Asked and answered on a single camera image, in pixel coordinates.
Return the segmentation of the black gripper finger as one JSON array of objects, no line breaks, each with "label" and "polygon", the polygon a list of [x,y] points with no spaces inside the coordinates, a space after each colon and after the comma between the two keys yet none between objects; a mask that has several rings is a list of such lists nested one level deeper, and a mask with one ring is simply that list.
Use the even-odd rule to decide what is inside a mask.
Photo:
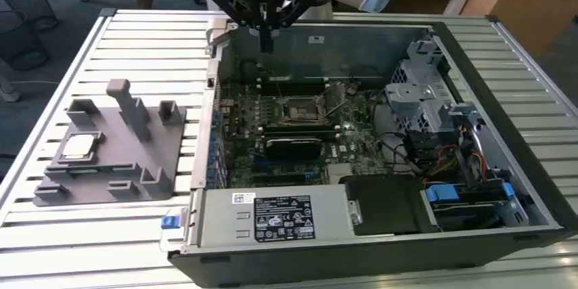
[{"label": "black gripper finger", "polygon": [[274,50],[273,32],[281,28],[289,28],[318,0],[294,0],[286,4],[285,0],[269,0],[267,2],[267,53]]},{"label": "black gripper finger", "polygon": [[262,6],[249,8],[242,0],[211,0],[233,21],[250,29],[259,39],[259,50],[267,52],[267,24]]}]

